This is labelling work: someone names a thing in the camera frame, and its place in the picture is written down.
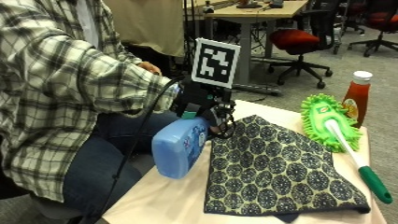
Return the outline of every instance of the ketchup bottle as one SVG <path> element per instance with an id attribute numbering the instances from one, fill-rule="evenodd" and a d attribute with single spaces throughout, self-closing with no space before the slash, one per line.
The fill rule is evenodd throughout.
<path id="1" fill-rule="evenodd" d="M 371 76 L 372 74 L 364 71 L 352 73 L 348 91 L 342 104 L 348 110 L 346 116 L 356 120 L 356 123 L 351 125 L 355 128 L 360 128 L 366 115 Z"/>

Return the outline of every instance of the white handle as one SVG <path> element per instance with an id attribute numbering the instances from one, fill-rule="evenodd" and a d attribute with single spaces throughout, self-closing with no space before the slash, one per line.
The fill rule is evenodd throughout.
<path id="1" fill-rule="evenodd" d="M 362 161 L 360 157 L 351 150 L 350 145 L 346 141 L 344 135 L 340 133 L 338 123 L 336 123 L 335 119 L 326 120 L 324 121 L 324 126 L 326 126 L 327 130 L 331 132 L 331 134 L 334 135 L 334 137 L 335 137 L 336 141 L 339 142 L 339 144 L 343 146 L 343 148 L 350 153 L 350 156 L 351 156 L 354 162 L 356 163 L 358 168 L 360 168 L 363 166 L 367 166 L 364 164 L 364 162 Z"/>

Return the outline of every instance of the chair wheel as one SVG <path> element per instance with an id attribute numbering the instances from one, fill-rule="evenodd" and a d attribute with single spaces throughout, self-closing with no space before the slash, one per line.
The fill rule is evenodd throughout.
<path id="1" fill-rule="evenodd" d="M 335 46 L 332 49 L 332 54 L 336 54 L 339 46 Z"/>
<path id="2" fill-rule="evenodd" d="M 274 68 L 271 66 L 269 66 L 269 73 L 274 72 Z"/>
<path id="3" fill-rule="evenodd" d="M 332 71 L 331 71 L 331 70 L 327 70 L 327 71 L 324 72 L 324 77 L 330 77 L 330 76 L 332 76 Z"/>
<path id="4" fill-rule="evenodd" d="M 319 82 L 315 84 L 315 87 L 316 87 L 318 89 L 322 90 L 322 89 L 326 87 L 324 82 L 319 81 Z"/>
<path id="5" fill-rule="evenodd" d="M 280 80 L 280 79 L 278 79 L 278 80 L 276 80 L 276 85 L 282 86 L 283 84 L 284 84 L 284 81 Z"/>

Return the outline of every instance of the red office chair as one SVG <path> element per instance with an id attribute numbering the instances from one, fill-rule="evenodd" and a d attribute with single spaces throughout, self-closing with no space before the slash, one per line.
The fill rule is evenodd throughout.
<path id="1" fill-rule="evenodd" d="M 398 31 L 398 15 L 395 15 L 398 10 L 398 0 L 368 0 L 367 9 L 363 13 L 364 25 L 374 30 L 378 30 L 380 34 L 374 40 L 359 41 L 348 44 L 348 49 L 352 45 L 366 45 L 363 57 L 370 56 L 370 50 L 374 52 L 380 46 L 398 51 L 398 43 L 392 43 L 383 40 L 383 33 L 396 33 Z"/>
<path id="2" fill-rule="evenodd" d="M 298 55 L 298 61 L 270 63 L 270 73 L 272 73 L 275 66 L 290 66 L 290 68 L 278 76 L 278 85 L 283 85 L 283 78 L 292 72 L 292 70 L 295 70 L 296 76 L 299 76 L 300 70 L 304 70 L 319 80 L 316 88 L 324 88 L 326 84 L 322 81 L 322 77 L 312 71 L 312 68 L 326 69 L 326 77 L 332 75 L 331 69 L 327 66 L 303 62 L 303 54 L 332 47 L 332 23 L 338 5 L 339 0 L 314 0 L 311 9 L 300 12 L 294 18 L 296 20 L 298 29 L 283 29 L 271 33 L 270 40 L 275 47 L 286 50 L 290 55 Z M 311 34 L 303 31 L 303 17 L 310 17 Z"/>
<path id="3" fill-rule="evenodd" d="M 354 31 L 359 31 L 359 35 L 364 33 L 364 29 L 359 27 L 362 24 L 359 18 L 362 13 L 366 11 L 366 2 L 364 0 L 347 0 L 344 4 L 340 4 L 338 8 L 338 14 L 344 17 L 344 29 L 350 27 Z"/>

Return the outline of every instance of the patterned fabric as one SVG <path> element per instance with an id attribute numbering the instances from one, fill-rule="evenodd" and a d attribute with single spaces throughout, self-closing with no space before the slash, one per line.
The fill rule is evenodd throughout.
<path id="1" fill-rule="evenodd" d="M 91 2 L 98 49 L 85 42 L 73 1 L 0 3 L 1 165 L 18 186 L 60 202 L 66 169 L 98 113 L 137 116 L 169 81 L 135 65 L 141 59 L 123 50 L 107 7 Z M 157 111 L 169 108 L 173 89 Z"/>
<path id="2" fill-rule="evenodd" d="M 370 207 L 334 171 L 330 150 L 258 116 L 237 121 L 234 135 L 214 139 L 205 213 L 267 216 Z"/>

